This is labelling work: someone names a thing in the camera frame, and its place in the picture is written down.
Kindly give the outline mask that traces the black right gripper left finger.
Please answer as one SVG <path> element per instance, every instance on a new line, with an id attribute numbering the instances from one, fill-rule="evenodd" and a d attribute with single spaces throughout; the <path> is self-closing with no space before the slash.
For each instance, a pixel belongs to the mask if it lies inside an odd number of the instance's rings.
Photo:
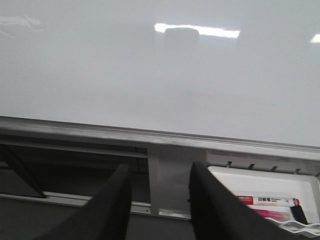
<path id="1" fill-rule="evenodd" d="M 129 166 L 119 165 L 83 207 L 35 240 L 125 240 L 132 205 Z"/>

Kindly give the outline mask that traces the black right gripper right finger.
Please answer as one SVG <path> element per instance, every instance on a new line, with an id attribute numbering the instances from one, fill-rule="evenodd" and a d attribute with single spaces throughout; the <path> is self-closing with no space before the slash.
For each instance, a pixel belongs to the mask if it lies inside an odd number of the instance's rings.
<path id="1" fill-rule="evenodd" d="M 198 240 L 298 240 L 237 199 L 201 162 L 189 174 L 190 221 Z"/>

